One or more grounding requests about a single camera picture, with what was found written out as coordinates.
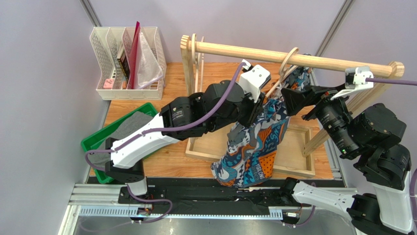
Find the patterned blue orange shorts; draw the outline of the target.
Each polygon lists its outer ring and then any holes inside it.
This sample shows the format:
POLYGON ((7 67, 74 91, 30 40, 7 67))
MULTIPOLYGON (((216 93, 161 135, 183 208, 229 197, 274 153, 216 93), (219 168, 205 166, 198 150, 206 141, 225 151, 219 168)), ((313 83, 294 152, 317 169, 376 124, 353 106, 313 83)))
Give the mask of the patterned blue orange shorts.
POLYGON ((225 154, 210 166, 220 185, 247 188, 272 177, 277 146, 283 141, 290 121, 281 89, 304 91, 311 84, 311 73, 309 67, 296 68, 265 99, 263 111, 254 124, 244 127, 237 122, 232 126, 225 154))

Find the grey shorts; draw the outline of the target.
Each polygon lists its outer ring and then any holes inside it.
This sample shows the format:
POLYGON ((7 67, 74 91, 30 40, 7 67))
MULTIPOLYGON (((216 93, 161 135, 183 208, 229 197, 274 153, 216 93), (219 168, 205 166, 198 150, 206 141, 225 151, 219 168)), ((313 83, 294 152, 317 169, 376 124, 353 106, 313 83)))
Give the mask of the grey shorts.
MULTIPOLYGON (((105 150, 105 140, 107 138, 114 138, 121 140, 128 137, 138 129, 142 128, 153 119, 152 116, 146 115, 142 112, 135 112, 128 117, 113 133, 104 138, 104 141, 98 147, 98 150, 105 150)), ((94 153, 89 155, 90 162, 98 168, 105 168, 105 163, 111 159, 109 153, 94 153)))

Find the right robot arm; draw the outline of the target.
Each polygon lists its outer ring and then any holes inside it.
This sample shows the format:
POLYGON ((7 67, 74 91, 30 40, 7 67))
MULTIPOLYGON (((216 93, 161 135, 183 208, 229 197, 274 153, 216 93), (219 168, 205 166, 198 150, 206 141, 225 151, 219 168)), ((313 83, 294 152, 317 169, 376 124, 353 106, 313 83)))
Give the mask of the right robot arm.
POLYGON ((374 187, 374 193, 344 195, 287 178, 283 193, 300 204, 316 206, 349 219, 364 235, 411 235, 417 207, 410 197, 411 155, 401 144, 406 124, 384 104, 377 103, 352 117, 342 86, 306 86, 304 91, 281 91, 287 113, 312 106, 304 120, 317 119, 339 149, 342 159, 374 187))

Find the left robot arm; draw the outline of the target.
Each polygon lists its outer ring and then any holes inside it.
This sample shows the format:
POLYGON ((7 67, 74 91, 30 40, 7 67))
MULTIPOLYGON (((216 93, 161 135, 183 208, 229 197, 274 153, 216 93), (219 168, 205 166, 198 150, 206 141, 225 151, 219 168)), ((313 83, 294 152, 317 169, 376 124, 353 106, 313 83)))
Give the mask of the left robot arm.
POLYGON ((201 137, 232 123, 249 127, 261 112, 264 86, 260 81, 223 80, 209 85, 204 92, 174 99, 131 135, 106 140, 110 160, 105 163, 104 173, 132 186, 135 195, 144 195, 147 190, 143 158, 165 146, 201 137))

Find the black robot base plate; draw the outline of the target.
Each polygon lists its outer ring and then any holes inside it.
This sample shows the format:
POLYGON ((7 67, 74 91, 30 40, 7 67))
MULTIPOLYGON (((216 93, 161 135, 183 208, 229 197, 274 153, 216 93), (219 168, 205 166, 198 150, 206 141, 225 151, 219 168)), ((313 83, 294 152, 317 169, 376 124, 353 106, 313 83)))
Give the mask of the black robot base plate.
POLYGON ((133 198, 127 187, 100 185, 95 180, 76 184, 69 204, 84 216, 119 216, 134 220, 165 218, 270 219, 287 212, 305 214, 313 208, 282 192, 284 179, 269 180, 249 188, 228 188, 214 179, 149 178, 144 202, 133 198))

